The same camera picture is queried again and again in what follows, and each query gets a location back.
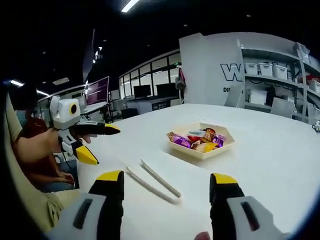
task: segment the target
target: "black ceiling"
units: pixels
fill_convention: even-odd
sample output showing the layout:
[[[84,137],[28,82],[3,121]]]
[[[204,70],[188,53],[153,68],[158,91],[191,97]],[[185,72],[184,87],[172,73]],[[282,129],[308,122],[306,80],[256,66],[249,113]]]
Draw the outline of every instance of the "black ceiling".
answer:
[[[10,17],[2,20],[7,24],[2,30],[4,78],[36,82],[47,93],[82,84],[82,63],[93,28],[94,51],[102,47],[103,58],[92,66],[90,81],[108,75],[118,81],[119,75],[142,62],[178,49],[179,38],[199,32],[273,34],[305,44],[320,58],[315,28],[319,20],[310,7],[272,2],[140,0],[128,13],[122,13],[127,1],[14,2],[8,9]],[[60,86],[51,83],[64,77],[70,82]]]

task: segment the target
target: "white table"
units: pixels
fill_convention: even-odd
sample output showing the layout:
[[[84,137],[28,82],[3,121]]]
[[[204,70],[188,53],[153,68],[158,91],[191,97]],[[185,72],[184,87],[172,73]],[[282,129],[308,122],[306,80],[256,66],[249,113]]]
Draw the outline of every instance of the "white table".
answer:
[[[227,127],[235,140],[232,150],[200,161],[168,149],[166,133],[196,121]],[[241,108],[183,104],[115,125],[121,133],[93,138],[88,145],[100,165],[78,164],[80,189],[87,192],[100,174],[130,165],[165,192],[138,167],[143,159],[183,195],[182,205],[171,205],[125,175],[122,239],[186,240],[201,231],[212,234],[210,173],[236,178],[246,196],[273,213],[284,233],[302,223],[320,188],[320,134],[300,121]]]

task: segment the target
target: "ceiling light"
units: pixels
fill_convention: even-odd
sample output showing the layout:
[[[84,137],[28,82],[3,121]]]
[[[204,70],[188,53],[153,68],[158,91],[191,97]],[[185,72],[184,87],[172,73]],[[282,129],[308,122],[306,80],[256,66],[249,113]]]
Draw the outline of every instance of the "ceiling light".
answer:
[[[21,82],[18,82],[18,81],[15,81],[15,80],[11,80],[10,83],[14,84],[14,85],[17,85],[19,87],[23,86],[24,83],[21,83]]]
[[[42,95],[45,95],[45,96],[49,96],[49,94],[48,93],[45,93],[45,92],[43,92],[43,91],[39,91],[39,90],[37,90],[36,91],[38,94],[42,94]]]
[[[16,81],[16,80],[11,80],[10,83],[12,83],[12,84],[14,84],[14,85],[17,85],[17,86],[19,86],[19,87],[21,87],[21,86],[24,85],[24,83],[18,82],[18,81]],[[36,92],[37,92],[38,94],[42,94],[42,95],[45,95],[45,96],[49,96],[49,94],[47,94],[47,93],[45,93],[45,92],[43,92],[43,91],[37,90]]]
[[[131,0],[127,5],[121,10],[123,13],[127,13],[139,0]]]
[[[65,84],[65,83],[67,83],[67,82],[69,82],[69,78],[64,77],[64,78],[61,78],[61,79],[59,79],[59,80],[53,81],[52,83],[53,83],[54,85],[60,85],[60,84]]]

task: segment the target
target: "candy wrapper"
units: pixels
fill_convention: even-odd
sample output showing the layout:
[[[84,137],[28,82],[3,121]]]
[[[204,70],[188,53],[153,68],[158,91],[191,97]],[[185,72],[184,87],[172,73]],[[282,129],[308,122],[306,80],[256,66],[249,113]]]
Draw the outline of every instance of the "candy wrapper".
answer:
[[[174,132],[168,133],[167,136],[170,139],[170,141],[175,144],[186,147],[188,149],[191,147],[191,142],[188,139],[184,138],[183,136],[175,134]]]
[[[198,152],[202,152],[202,153],[208,153],[208,152],[212,151],[213,149],[215,149],[217,146],[218,146],[217,143],[205,142],[205,143],[201,143],[198,146],[196,146],[195,150],[197,150]]]
[[[199,137],[199,136],[190,136],[190,135],[188,135],[187,137],[188,137],[188,139],[190,140],[191,143],[195,143],[196,141],[201,140],[201,137]]]
[[[192,145],[191,145],[191,149],[196,149],[196,147],[198,146],[198,145],[200,145],[200,144],[202,144],[203,142],[201,141],[201,140],[198,140],[198,141],[195,141],[194,143],[192,143]]]
[[[201,138],[201,140],[205,143],[212,143],[214,136],[216,135],[216,131],[212,128],[207,128],[205,130],[204,136]]]
[[[225,136],[218,134],[213,137],[212,142],[217,144],[217,148],[221,148],[224,145],[225,140],[226,140]]]
[[[189,131],[188,136],[203,138],[205,134],[206,134],[205,129],[199,129],[199,130],[195,130],[195,131]]]

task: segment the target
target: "fingertip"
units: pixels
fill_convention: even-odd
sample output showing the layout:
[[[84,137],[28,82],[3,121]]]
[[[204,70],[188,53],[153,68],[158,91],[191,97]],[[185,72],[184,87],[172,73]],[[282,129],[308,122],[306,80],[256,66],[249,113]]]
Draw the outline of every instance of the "fingertip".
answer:
[[[195,236],[194,240],[210,240],[210,235],[207,231],[203,231]]]

